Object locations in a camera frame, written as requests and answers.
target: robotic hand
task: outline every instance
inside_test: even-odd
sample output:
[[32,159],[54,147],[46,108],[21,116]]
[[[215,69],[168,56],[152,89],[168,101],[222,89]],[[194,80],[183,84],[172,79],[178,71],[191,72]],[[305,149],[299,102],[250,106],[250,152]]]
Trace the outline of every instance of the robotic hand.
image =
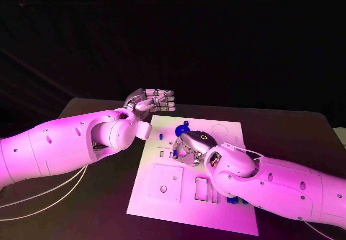
[[149,139],[149,112],[176,110],[175,92],[139,89],[117,110],[62,118],[0,140],[0,188],[72,172]]
[[[241,197],[256,207],[293,219],[346,228],[346,179],[333,177],[293,162],[268,158],[214,137],[189,131],[173,149],[186,156],[176,160],[195,167],[204,161],[217,191]],[[258,155],[253,159],[247,152]]]

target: blue object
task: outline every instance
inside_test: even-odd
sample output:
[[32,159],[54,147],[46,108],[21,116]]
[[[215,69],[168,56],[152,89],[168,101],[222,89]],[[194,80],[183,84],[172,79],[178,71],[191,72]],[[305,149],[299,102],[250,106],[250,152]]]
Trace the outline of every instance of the blue object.
[[185,121],[183,125],[181,125],[176,130],[175,130],[175,134],[178,137],[182,136],[182,134],[188,133],[191,131],[189,129],[189,122]]
[[238,197],[234,197],[234,198],[227,198],[227,202],[230,203],[230,204],[238,204],[240,203],[240,198]]

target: black curtain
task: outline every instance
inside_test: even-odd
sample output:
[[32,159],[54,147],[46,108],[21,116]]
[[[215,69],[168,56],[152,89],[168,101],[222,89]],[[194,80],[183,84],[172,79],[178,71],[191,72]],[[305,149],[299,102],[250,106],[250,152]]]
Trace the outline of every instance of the black curtain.
[[3,5],[0,121],[23,130],[75,97],[155,88],[179,104],[312,111],[346,127],[345,22],[338,7],[276,1]]

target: rectangular slot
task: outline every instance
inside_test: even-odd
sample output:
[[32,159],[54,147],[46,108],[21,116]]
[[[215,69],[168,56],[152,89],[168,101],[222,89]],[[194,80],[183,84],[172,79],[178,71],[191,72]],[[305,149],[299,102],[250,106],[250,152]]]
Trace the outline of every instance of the rectangular slot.
[[195,200],[208,202],[208,179],[196,178]]
[[214,185],[211,185],[211,202],[214,204],[218,204],[219,203],[219,193],[214,187]]

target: white cable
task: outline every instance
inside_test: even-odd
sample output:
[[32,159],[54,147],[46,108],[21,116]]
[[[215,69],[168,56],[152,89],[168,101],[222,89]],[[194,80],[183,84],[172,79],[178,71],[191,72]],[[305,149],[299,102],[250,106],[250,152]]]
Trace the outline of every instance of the white cable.
[[305,223],[309,225],[309,227],[322,235],[322,236],[325,236],[328,239],[330,239],[330,240],[335,240],[332,237],[329,237],[328,235],[325,235],[306,221],[305,221]]
[[78,184],[80,184],[80,182],[81,182],[81,180],[83,180],[83,178],[84,178],[87,169],[88,169],[88,166],[85,166],[85,169],[84,169],[81,178],[80,178],[80,180],[78,180],[74,188],[71,189],[71,191],[67,193],[67,195],[65,195],[51,206],[48,206],[46,208],[44,208],[42,210],[39,210],[38,212],[35,212],[35,213],[32,213],[32,214],[29,214],[29,215],[26,215],[26,216],[21,216],[21,217],[16,217],[16,218],[9,218],[9,219],[0,219],[0,222],[13,221],[13,220],[18,220],[18,219],[28,218],[28,217],[31,217],[32,215],[42,213],[42,212],[44,212],[45,210],[48,210],[52,206],[55,206],[55,205],[67,198],[67,196],[72,193],[72,191],[74,191],[75,188],[78,187]]
[[32,199],[44,196],[45,194],[51,193],[52,191],[55,191],[58,188],[61,188],[64,185],[67,185],[67,184],[77,178],[77,176],[83,173],[84,169],[85,169],[85,167],[81,169],[81,171],[77,173],[77,175],[75,175],[64,184],[61,184],[58,187],[55,187],[55,188],[51,189],[49,191],[41,193],[39,195],[29,197],[29,198],[25,199],[25,200],[16,201],[16,202],[13,202],[13,203],[10,203],[10,204],[6,204],[6,205],[0,206],[0,209],[5,208],[5,207],[9,207],[9,206],[12,206],[12,205],[21,204],[22,202],[25,202],[25,201],[28,201],[28,200],[32,200]]

